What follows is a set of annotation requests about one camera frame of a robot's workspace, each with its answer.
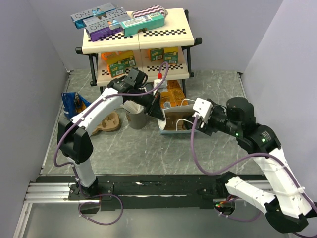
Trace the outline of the light blue paper bag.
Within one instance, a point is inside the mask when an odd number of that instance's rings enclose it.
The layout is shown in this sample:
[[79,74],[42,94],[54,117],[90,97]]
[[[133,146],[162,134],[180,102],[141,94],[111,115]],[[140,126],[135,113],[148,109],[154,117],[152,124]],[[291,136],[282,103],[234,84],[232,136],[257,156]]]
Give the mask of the light blue paper bag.
[[162,109],[165,116],[165,120],[158,120],[158,127],[161,134],[185,134],[190,133],[191,130],[184,128],[184,121],[193,119],[193,102],[188,105],[182,105],[178,107],[171,107],[168,109]]

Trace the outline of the black plastic cup lid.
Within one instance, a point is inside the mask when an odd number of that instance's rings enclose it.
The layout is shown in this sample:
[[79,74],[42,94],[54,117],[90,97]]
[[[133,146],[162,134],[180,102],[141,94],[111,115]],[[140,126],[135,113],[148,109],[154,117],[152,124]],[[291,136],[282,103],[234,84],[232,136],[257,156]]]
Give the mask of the black plastic cup lid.
[[184,121],[184,128],[186,130],[191,130],[192,126],[193,126],[193,121],[192,120]]

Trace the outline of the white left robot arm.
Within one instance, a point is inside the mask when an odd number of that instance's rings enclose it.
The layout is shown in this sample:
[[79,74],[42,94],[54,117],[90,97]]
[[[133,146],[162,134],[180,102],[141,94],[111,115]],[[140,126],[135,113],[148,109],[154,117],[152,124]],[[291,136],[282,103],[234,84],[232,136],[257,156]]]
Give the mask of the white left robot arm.
[[80,193],[86,199],[93,199],[99,193],[98,179],[90,162],[94,149],[90,137],[101,130],[117,129],[117,116],[112,112],[126,101],[132,101],[143,108],[144,114],[165,119],[160,107],[160,93],[142,89],[147,79],[144,72],[133,67],[126,76],[112,80],[102,94],[78,115],[59,121],[56,150],[67,157]]

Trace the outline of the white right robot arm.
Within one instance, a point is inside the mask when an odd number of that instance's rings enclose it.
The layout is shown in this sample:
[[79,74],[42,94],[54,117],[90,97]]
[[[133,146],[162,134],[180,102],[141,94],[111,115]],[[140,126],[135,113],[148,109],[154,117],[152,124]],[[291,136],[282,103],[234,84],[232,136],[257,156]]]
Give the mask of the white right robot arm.
[[256,122],[254,106],[243,97],[234,97],[219,105],[210,99],[199,99],[197,129],[207,135],[223,132],[236,138],[260,167],[273,190],[268,193],[242,180],[232,172],[217,179],[216,191],[221,197],[239,197],[260,210],[269,224],[280,233],[298,234],[316,217],[317,205],[305,194],[292,173],[275,132]]

